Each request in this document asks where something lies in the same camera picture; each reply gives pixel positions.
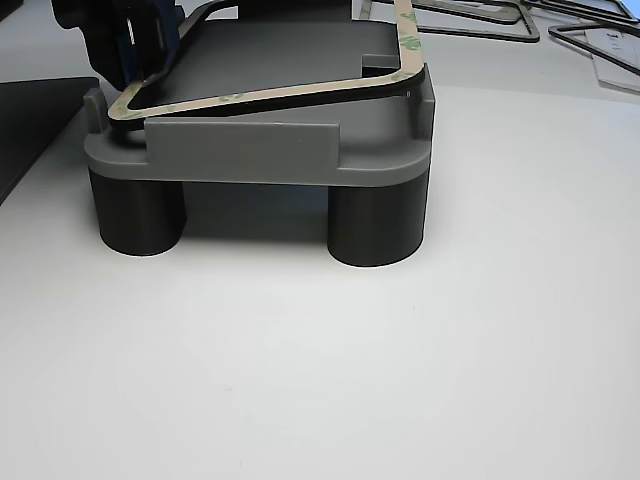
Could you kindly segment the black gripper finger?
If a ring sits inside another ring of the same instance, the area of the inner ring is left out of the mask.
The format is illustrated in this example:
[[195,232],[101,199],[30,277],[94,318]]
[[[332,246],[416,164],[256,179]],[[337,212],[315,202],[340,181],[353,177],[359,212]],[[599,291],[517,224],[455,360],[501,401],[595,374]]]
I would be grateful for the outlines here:
[[183,10],[174,1],[138,1],[132,8],[136,53],[144,81],[155,81],[172,66],[180,47]]
[[125,65],[131,53],[126,22],[111,1],[52,0],[54,17],[66,30],[83,35],[89,63],[112,86],[126,86],[131,69]]

